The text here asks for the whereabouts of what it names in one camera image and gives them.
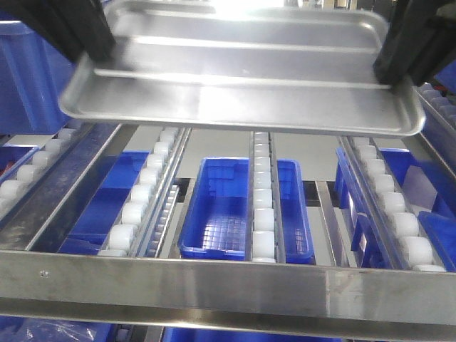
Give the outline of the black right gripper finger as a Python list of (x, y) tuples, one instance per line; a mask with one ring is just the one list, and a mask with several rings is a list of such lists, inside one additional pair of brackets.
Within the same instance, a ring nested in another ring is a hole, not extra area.
[(455, 61), (455, 2), (397, 1), (383, 46), (373, 64), (377, 81), (416, 86)]

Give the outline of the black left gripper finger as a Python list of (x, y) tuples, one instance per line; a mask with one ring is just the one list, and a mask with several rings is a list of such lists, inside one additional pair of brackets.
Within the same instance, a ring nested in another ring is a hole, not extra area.
[(100, 1), (7, 1), (6, 12), (71, 62), (76, 62), (82, 53), (93, 61), (106, 61), (115, 46)]

